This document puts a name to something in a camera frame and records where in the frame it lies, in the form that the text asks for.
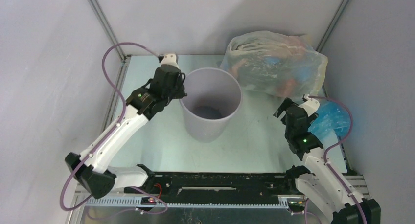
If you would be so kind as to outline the grey plastic trash bin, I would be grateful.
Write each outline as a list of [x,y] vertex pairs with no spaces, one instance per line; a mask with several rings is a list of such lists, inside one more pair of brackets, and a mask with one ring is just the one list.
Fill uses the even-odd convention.
[[199,142],[212,142],[239,110],[243,94],[238,81],[219,68],[200,68],[184,81],[187,96],[179,100],[184,126]]

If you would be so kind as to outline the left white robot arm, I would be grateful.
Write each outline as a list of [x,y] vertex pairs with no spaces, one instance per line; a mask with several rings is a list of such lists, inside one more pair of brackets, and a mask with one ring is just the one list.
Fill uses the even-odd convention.
[[132,91],[120,116],[80,154],[69,153],[65,163],[74,178],[96,199],[117,188],[137,187],[143,193],[154,189],[155,180],[139,166],[111,167],[117,152],[141,127],[174,99],[186,96],[185,74],[174,65],[162,64],[153,78]]

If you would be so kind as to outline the blue plastic trash bag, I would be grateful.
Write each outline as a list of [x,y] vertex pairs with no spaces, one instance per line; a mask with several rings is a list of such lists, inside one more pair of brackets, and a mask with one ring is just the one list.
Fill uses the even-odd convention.
[[324,139],[330,133],[344,137],[349,133],[352,118],[347,108],[332,99],[322,99],[316,111],[318,117],[309,127],[309,131],[319,139]]

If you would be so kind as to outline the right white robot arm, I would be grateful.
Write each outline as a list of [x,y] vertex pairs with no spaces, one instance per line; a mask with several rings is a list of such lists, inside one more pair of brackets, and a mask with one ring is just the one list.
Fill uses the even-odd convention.
[[284,137],[291,152],[302,166],[286,171],[285,189],[303,193],[332,224],[379,224],[381,207],[375,199],[367,199],[338,171],[328,157],[329,149],[309,131],[318,118],[320,97],[306,94],[302,103],[285,98],[275,117],[285,126]]

